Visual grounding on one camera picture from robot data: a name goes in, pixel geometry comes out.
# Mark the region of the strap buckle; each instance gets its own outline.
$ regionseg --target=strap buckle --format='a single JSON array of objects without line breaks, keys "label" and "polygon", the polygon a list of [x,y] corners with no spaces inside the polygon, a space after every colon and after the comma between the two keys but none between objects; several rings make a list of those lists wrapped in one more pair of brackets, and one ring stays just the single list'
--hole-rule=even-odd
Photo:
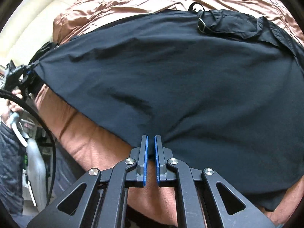
[{"label": "strap buckle", "polygon": [[201,18],[199,18],[199,21],[197,22],[197,28],[200,30],[201,33],[204,33],[206,24]]}]

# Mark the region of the triangular cutout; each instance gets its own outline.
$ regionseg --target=triangular cutout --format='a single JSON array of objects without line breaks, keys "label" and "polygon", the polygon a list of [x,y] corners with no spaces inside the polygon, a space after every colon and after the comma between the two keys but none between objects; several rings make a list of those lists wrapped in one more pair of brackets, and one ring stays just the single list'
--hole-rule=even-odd
[{"label": "triangular cutout", "polygon": [[73,216],[78,208],[81,197],[85,192],[87,185],[85,183],[79,185],[71,194],[69,194],[59,205],[58,210]]},{"label": "triangular cutout", "polygon": [[245,209],[245,204],[242,203],[230,190],[228,190],[222,183],[216,183],[218,192],[222,198],[224,206],[229,215]]}]

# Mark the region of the black apron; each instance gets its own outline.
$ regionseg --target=black apron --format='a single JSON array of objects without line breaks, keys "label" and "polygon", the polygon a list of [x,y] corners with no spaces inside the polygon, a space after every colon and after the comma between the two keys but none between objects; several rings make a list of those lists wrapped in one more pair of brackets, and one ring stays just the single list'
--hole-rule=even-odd
[{"label": "black apron", "polygon": [[[165,10],[40,58],[39,77],[133,147],[143,134],[273,210],[304,175],[304,50],[265,17]],[[149,142],[153,157],[154,140]]]}]

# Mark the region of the blue rubber strip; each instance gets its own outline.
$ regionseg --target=blue rubber strip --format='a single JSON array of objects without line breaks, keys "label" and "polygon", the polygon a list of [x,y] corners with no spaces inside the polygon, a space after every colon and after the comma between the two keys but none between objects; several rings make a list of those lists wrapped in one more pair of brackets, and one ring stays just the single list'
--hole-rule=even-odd
[{"label": "blue rubber strip", "polygon": [[146,150],[145,150],[145,160],[143,162],[143,185],[146,185],[147,179],[147,170],[148,170],[148,144],[149,144],[149,136],[146,138]]},{"label": "blue rubber strip", "polygon": [[159,185],[161,181],[161,176],[159,173],[159,158],[158,158],[158,149],[157,149],[157,142],[156,142],[156,136],[154,136],[154,144],[155,144],[155,163],[156,163],[156,179],[157,179],[157,184]]}]

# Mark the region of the cream colored cushion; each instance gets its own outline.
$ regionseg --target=cream colored cushion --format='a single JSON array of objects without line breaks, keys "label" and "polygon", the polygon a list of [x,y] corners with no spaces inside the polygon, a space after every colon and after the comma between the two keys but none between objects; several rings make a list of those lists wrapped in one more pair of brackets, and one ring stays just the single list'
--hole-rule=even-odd
[{"label": "cream colored cushion", "polygon": [[35,52],[52,41],[53,20],[76,0],[24,0],[0,33],[0,64],[12,59],[28,64]]}]

